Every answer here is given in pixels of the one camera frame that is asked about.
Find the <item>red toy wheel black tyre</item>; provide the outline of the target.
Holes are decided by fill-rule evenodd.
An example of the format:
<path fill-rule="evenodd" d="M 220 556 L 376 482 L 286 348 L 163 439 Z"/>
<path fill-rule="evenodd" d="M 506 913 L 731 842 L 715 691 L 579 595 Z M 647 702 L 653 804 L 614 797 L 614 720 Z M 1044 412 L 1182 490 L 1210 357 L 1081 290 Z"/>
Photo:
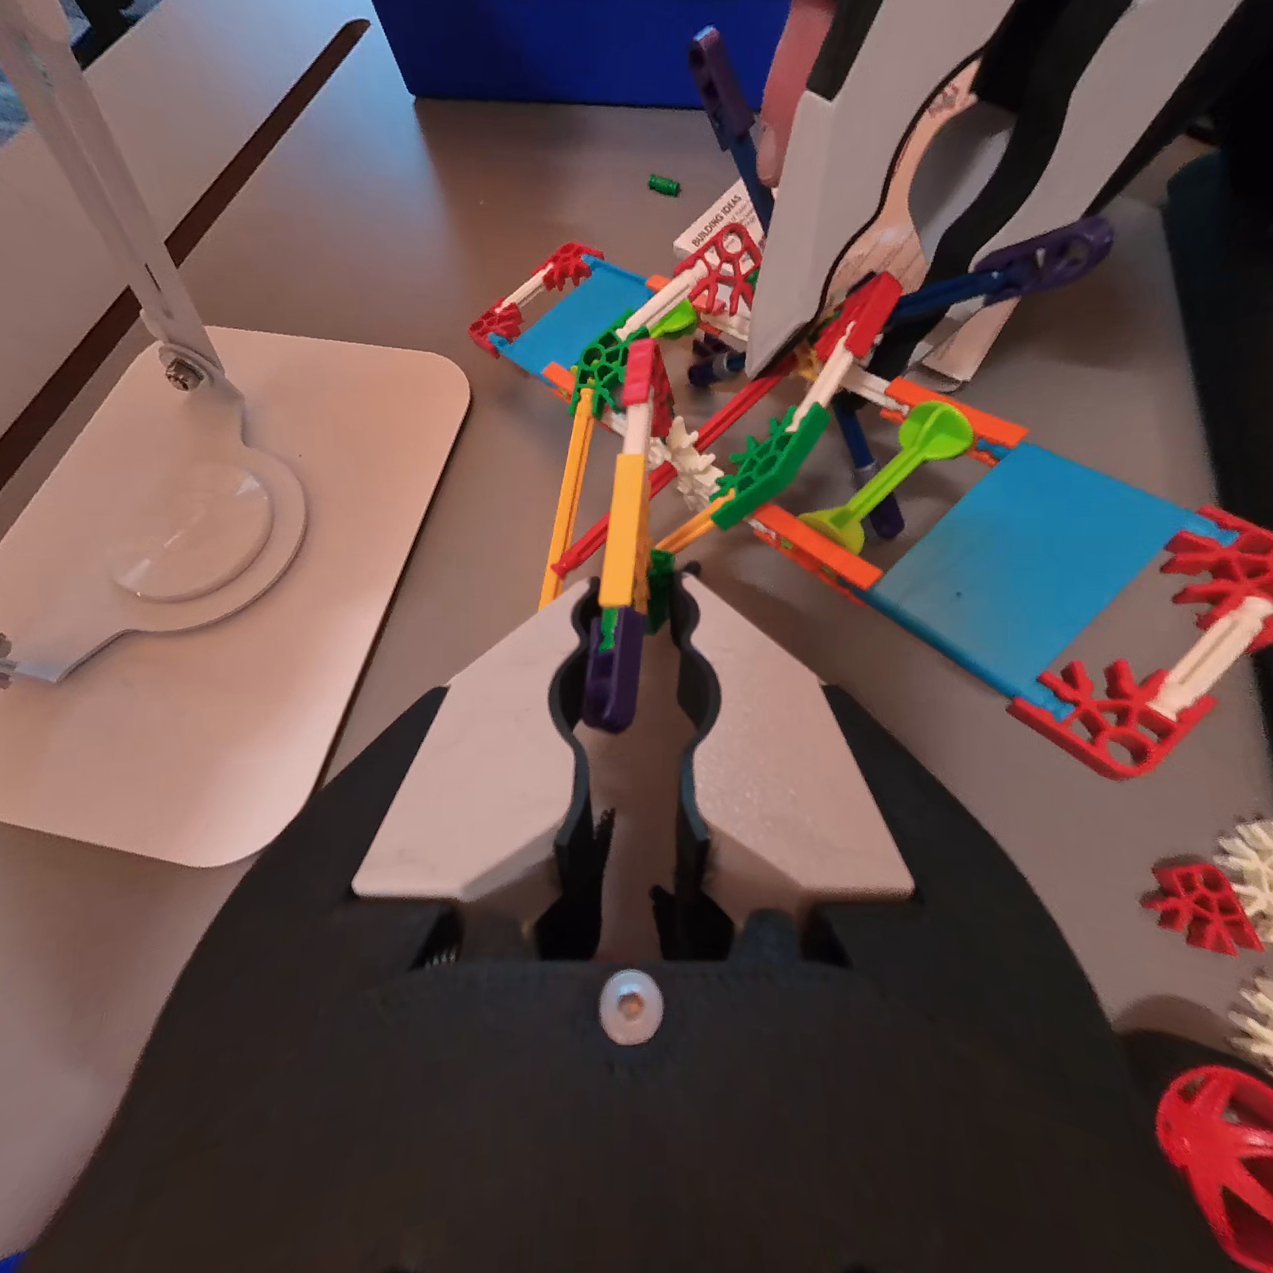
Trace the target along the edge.
<path fill-rule="evenodd" d="M 1154 1129 L 1224 1254 L 1271 1268 L 1271 1088 L 1227 1064 L 1192 1067 L 1158 1098 Z"/>

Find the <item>blue plastic bin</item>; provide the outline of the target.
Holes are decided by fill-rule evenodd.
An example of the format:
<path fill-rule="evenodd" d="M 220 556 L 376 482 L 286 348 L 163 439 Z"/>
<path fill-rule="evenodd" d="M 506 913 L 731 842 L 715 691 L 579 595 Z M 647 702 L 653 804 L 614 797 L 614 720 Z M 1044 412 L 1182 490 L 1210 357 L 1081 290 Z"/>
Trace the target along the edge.
<path fill-rule="evenodd" d="M 691 39 L 724 36 L 758 106 L 787 1 L 373 1 L 416 97 L 699 107 Z"/>

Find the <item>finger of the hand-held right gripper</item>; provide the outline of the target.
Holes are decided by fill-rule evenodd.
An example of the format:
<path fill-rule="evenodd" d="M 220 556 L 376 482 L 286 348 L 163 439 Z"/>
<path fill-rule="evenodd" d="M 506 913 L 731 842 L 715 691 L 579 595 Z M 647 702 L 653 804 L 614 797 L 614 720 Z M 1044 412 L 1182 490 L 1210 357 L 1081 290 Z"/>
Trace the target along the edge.
<path fill-rule="evenodd" d="M 996 31 L 995 1 L 836 2 L 797 103 L 758 275 L 746 371 L 787 353 L 881 209 L 905 134 Z"/>
<path fill-rule="evenodd" d="M 1097 212 L 1183 126 L 1244 2 L 875 2 L 873 270 L 912 287 Z"/>

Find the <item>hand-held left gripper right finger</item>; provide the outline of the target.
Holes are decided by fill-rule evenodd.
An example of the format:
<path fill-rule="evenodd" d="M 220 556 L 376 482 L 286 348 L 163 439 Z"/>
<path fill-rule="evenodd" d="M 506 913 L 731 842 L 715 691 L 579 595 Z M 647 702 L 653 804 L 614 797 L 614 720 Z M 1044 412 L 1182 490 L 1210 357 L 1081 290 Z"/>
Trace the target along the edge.
<path fill-rule="evenodd" d="M 677 705 L 672 886 L 651 889 L 665 959 L 724 959 L 756 912 L 797 930 L 823 905 L 902 902 L 915 884 L 826 685 L 692 571 L 670 583 Z"/>

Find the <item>blue rod toy propeller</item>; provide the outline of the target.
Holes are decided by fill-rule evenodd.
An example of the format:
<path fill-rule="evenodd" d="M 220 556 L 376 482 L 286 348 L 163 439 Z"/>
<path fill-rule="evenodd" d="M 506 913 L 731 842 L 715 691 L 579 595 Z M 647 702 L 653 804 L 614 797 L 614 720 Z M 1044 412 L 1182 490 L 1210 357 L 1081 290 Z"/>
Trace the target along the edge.
<path fill-rule="evenodd" d="M 989 42 L 961 63 L 951 79 L 924 106 L 919 119 L 905 134 L 884 187 L 881 209 L 854 242 L 854 252 L 846 255 L 841 262 L 851 276 L 867 278 L 867 266 L 877 263 L 882 272 L 899 283 L 918 282 L 924 278 L 926 258 L 909 209 L 911 184 L 918 163 L 935 133 L 958 111 L 975 103 L 980 60 L 992 49 L 995 49 L 995 43 Z M 772 217 L 773 191 L 756 175 L 756 154 L 750 136 L 753 111 L 739 86 L 724 36 L 715 26 L 708 25 L 694 36 L 688 48 L 688 65 L 716 140 L 722 148 L 731 150 L 735 155 L 759 226 L 766 231 Z M 912 292 L 904 293 L 891 323 L 898 324 L 936 314 L 965 300 L 980 299 L 986 304 L 1006 303 L 1031 292 L 1060 286 L 1102 259 L 1108 252 L 1111 235 L 1112 231 L 1105 219 L 1100 215 L 1088 215 L 1060 229 L 1010 243 L 985 255 L 966 273 L 942 282 L 922 283 Z M 708 482 L 708 456 L 701 451 L 701 445 L 726 428 L 731 419 L 738 418 L 748 404 L 762 397 L 782 375 L 790 373 L 800 356 L 811 354 L 814 340 L 830 322 L 829 316 L 819 317 L 811 333 L 797 341 L 796 351 L 779 361 L 769 377 L 753 380 L 745 390 L 739 390 L 728 402 L 728 408 L 714 417 L 685 444 L 687 454 L 671 452 L 668 448 L 658 452 L 654 458 L 651 492 L 660 489 L 665 480 L 677 478 L 688 499 L 714 497 L 715 486 Z M 577 392 L 589 390 L 593 394 L 589 401 L 592 412 L 583 418 L 577 401 L 572 401 L 576 415 L 563 473 L 557 520 L 553 524 L 549 547 L 542 603 L 557 595 L 565 576 L 586 561 L 607 539 L 609 520 L 601 517 L 586 534 L 565 547 L 565 534 L 573 530 L 576 523 L 586 454 L 594 417 L 601 408 L 599 374 L 603 370 L 616 370 L 618 387 L 626 385 L 624 357 L 630 341 L 630 337 L 617 343 L 607 337 L 597 339 L 587 350 L 597 353 L 601 360 L 589 364 L 580 363 L 573 373 L 574 378 L 567 383 L 567 387 Z M 614 353 L 616 358 L 606 361 L 604 357 L 610 353 Z"/>

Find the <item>white snowflake connector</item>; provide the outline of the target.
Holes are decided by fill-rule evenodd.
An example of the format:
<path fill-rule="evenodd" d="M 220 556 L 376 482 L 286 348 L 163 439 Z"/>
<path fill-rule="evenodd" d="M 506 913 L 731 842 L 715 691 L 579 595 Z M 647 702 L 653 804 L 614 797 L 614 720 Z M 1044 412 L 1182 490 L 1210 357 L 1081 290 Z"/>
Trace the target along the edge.
<path fill-rule="evenodd" d="M 1232 1042 L 1267 1075 L 1271 1074 L 1271 977 L 1256 974 L 1239 991 L 1229 1013 Z"/>
<path fill-rule="evenodd" d="M 1271 818 L 1237 822 L 1217 835 L 1213 859 L 1229 876 L 1233 892 L 1261 943 L 1271 943 Z"/>

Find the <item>person's right hand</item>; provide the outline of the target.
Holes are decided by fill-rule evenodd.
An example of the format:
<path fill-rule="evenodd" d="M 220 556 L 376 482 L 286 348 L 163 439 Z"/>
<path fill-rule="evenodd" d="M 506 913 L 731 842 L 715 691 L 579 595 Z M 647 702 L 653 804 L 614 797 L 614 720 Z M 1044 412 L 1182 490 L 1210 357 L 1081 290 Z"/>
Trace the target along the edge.
<path fill-rule="evenodd" d="M 793 1 L 772 55 L 758 116 L 758 177 L 775 190 L 782 178 L 797 103 L 834 21 L 836 1 Z"/>

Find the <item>white instruction booklet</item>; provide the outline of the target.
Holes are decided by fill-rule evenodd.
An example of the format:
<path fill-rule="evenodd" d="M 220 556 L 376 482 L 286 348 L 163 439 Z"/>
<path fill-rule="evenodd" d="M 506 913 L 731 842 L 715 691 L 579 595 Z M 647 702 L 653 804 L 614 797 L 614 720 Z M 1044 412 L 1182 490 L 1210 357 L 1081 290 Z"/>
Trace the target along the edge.
<path fill-rule="evenodd" d="M 742 181 L 736 181 L 675 239 L 677 258 L 687 259 L 712 234 L 731 224 L 742 225 L 756 242 L 762 241 L 758 217 Z M 880 214 L 837 265 L 819 320 L 823 322 L 833 313 L 851 287 L 873 273 L 890 272 L 905 292 L 915 292 L 926 269 L 928 258 L 909 211 L 909 181 L 895 180 L 884 195 Z M 992 303 L 985 297 L 980 303 L 965 300 L 948 306 L 939 312 L 936 326 L 918 343 L 908 363 L 919 361 L 946 380 L 970 380 L 1017 304 L 1016 299 Z M 688 381 L 697 388 L 706 388 L 735 375 L 736 371 L 726 367 L 725 354 L 745 347 L 749 309 L 743 304 L 741 317 L 722 316 L 711 323 L 724 331 L 724 339 L 708 333 L 695 337 Z"/>

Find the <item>colourful construction toy airplane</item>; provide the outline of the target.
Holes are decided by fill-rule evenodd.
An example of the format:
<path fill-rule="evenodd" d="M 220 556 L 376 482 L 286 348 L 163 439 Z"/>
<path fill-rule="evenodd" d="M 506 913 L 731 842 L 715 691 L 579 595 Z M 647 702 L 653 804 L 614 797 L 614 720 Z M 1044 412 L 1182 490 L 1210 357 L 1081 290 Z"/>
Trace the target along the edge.
<path fill-rule="evenodd" d="M 1213 708 L 1212 688 L 1233 662 L 1270 647 L 1270 532 L 1217 507 L 1192 512 L 1027 441 L 1019 424 L 870 373 L 875 346 L 901 324 L 891 317 L 905 292 L 885 272 L 858 282 L 813 353 L 701 445 L 714 497 L 688 499 L 677 478 L 651 492 L 657 454 L 687 454 L 736 395 L 685 428 L 660 339 L 722 336 L 711 320 L 738 319 L 743 304 L 750 314 L 759 266 L 760 248 L 739 224 L 670 278 L 640 278 L 565 242 L 468 326 L 477 346 L 548 383 L 572 425 L 572 401 L 583 418 L 592 412 L 593 394 L 567 387 L 580 363 L 601 360 L 589 346 L 631 339 L 626 385 L 616 370 L 599 374 L 601 408 L 565 534 L 569 547 L 609 520 L 600 615 L 586 641 L 586 723 L 630 726 L 644 634 L 664 621 L 677 556 L 743 523 L 983 681 L 1012 716 L 1092 771 L 1151 771 Z M 1163 573 L 1202 577 L 1173 595 L 1199 610 L 1192 647 L 1141 678 L 1117 659 L 1102 685 L 1077 659 L 1051 671 L 1161 554 Z"/>

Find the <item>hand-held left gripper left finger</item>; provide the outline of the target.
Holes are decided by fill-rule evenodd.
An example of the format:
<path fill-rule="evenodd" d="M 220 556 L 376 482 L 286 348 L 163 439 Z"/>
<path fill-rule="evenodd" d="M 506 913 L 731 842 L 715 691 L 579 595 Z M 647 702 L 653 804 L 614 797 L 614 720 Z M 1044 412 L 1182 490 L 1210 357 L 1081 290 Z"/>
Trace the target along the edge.
<path fill-rule="evenodd" d="M 597 581 L 569 585 L 444 686 L 353 875 L 515 926 L 543 959 L 593 959 L 613 810 L 593 810 L 583 715 Z"/>

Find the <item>red fan connector piece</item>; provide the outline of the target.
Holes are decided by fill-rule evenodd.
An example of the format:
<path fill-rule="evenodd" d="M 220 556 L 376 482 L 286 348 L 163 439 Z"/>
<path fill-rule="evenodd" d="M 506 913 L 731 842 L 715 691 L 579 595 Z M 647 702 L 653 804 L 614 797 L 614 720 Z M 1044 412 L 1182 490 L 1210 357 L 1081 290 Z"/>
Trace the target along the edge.
<path fill-rule="evenodd" d="M 1257 935 L 1233 882 L 1213 864 L 1169 862 L 1152 868 L 1155 889 L 1141 906 L 1155 913 L 1161 929 L 1180 933 L 1195 949 L 1236 957 L 1261 952 Z"/>

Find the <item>white metal stand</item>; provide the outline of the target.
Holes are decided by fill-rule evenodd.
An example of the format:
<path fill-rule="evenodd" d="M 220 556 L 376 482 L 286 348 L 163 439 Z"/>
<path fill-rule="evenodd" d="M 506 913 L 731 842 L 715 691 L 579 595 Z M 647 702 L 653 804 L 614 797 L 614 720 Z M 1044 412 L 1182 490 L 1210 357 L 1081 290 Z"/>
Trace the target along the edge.
<path fill-rule="evenodd" d="M 3 533 L 3 830 L 225 865 L 318 784 L 469 380 L 206 326 L 55 2 L 3 67 L 153 334 Z"/>

